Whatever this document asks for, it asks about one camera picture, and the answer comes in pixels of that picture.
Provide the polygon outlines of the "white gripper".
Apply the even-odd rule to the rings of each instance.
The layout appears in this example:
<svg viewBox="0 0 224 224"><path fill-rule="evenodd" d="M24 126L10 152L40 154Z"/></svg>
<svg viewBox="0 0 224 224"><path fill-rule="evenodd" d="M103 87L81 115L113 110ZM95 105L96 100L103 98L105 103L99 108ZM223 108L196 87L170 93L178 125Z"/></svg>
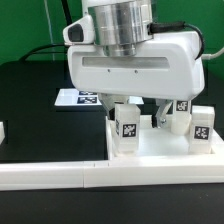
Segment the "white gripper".
<svg viewBox="0 0 224 224"><path fill-rule="evenodd" d="M198 49L194 31L162 33L139 43L136 54L128 57L107 57L96 45L74 45L68 49L68 65L78 90L99 93L109 120L115 119L110 94L154 98L158 110L152 127L162 128L172 100L192 100L204 89Z"/></svg>

